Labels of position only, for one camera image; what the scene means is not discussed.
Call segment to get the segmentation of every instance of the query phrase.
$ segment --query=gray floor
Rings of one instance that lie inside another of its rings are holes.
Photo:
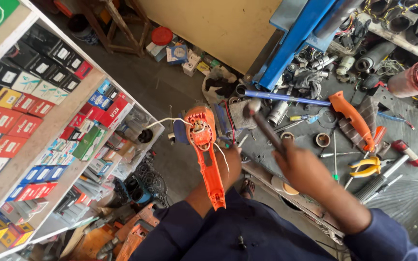
[[[58,27],[65,30],[66,34],[70,34],[66,31],[65,17],[49,17]],[[169,105],[172,105],[175,114],[191,108],[198,101],[205,101],[201,92],[204,75],[198,71],[190,77],[183,73],[179,65],[169,65],[166,59],[158,63],[148,55],[145,58],[120,52],[110,55],[101,45],[89,46],[77,39],[73,40],[157,119],[169,116]],[[164,123],[164,135],[157,140],[152,149],[157,153],[154,167],[165,178],[169,196],[177,202],[190,193],[202,180],[202,176],[194,149],[179,143],[172,146],[167,141],[169,124],[170,122]],[[292,222],[314,240],[334,245],[329,237],[305,217],[290,210],[278,198],[263,189],[256,190],[255,199],[272,207],[281,217]],[[334,250],[324,248],[336,255]]]

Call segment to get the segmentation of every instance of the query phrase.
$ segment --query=navy blue shirt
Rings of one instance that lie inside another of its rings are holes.
[[[156,210],[159,225],[129,260],[336,260],[270,207],[242,198],[235,189],[225,200],[226,209],[212,209],[204,219],[186,201]],[[370,212],[369,227],[346,236],[346,246],[363,261],[418,261],[418,247],[406,230],[383,211]],[[245,249],[239,245],[240,235]]]

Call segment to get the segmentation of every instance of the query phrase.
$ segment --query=orange power tool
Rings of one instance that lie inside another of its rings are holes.
[[[216,211],[220,207],[226,208],[224,186],[220,179],[220,172],[214,153],[214,142],[216,141],[214,114],[206,106],[197,106],[187,112],[184,120],[192,124],[191,126],[186,125],[186,136],[198,155],[201,174],[212,206],[214,206]],[[205,151],[208,151],[210,154],[211,166],[207,166],[204,161],[203,152]]]

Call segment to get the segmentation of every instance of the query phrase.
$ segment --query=beige wall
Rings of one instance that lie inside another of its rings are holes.
[[[148,17],[246,73],[275,27],[281,0],[140,0]]]

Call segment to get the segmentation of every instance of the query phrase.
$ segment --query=white wire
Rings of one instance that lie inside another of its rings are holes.
[[[181,121],[183,121],[183,123],[185,123],[185,124],[188,124],[188,125],[193,125],[193,124],[191,124],[191,123],[189,123],[189,122],[187,122],[187,121],[183,120],[182,118],[170,118],[170,117],[168,117],[168,118],[164,118],[164,119],[162,119],[162,120],[160,120],[160,121],[156,121],[156,122],[154,122],[154,123],[152,123],[152,124],[148,125],[146,128],[148,129],[148,128],[150,128],[150,127],[152,127],[152,126],[154,126],[154,125],[156,125],[156,124],[158,124],[158,123],[161,123],[161,122],[163,122],[163,121],[166,121],[166,120],[173,120],[173,121],[176,121],[176,120],[181,120]]]
[[[216,146],[217,146],[217,148],[220,150],[220,153],[222,153],[222,156],[224,157],[224,160],[225,160],[225,164],[227,165],[227,170],[228,170],[228,171],[229,171],[229,173],[230,173],[229,164],[227,163],[227,158],[225,157],[224,152],[220,149],[220,147],[219,147],[219,145],[217,145],[217,143],[215,143],[215,142],[214,142],[214,145],[216,145]]]

